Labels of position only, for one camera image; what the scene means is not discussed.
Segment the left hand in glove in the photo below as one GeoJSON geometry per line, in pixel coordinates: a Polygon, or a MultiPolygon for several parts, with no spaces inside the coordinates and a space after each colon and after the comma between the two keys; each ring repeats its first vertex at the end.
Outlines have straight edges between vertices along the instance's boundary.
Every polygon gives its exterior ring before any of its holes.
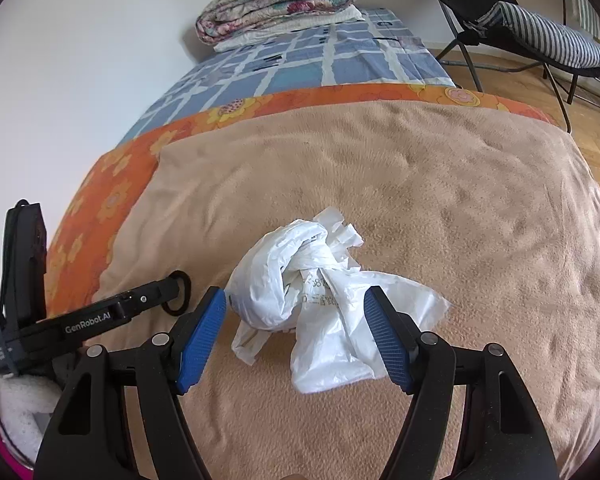
{"type": "Polygon", "coordinates": [[[26,456],[36,461],[46,426],[61,395],[45,377],[0,377],[0,419],[3,434],[26,456]]]}

